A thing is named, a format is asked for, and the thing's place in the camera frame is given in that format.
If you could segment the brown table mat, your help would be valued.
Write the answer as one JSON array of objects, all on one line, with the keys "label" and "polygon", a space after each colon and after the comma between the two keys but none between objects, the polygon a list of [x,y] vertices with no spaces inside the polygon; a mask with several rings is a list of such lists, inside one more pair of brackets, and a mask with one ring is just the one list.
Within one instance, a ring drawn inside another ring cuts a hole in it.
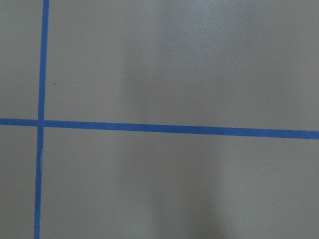
[{"label": "brown table mat", "polygon": [[316,239],[316,0],[3,0],[3,239]]}]

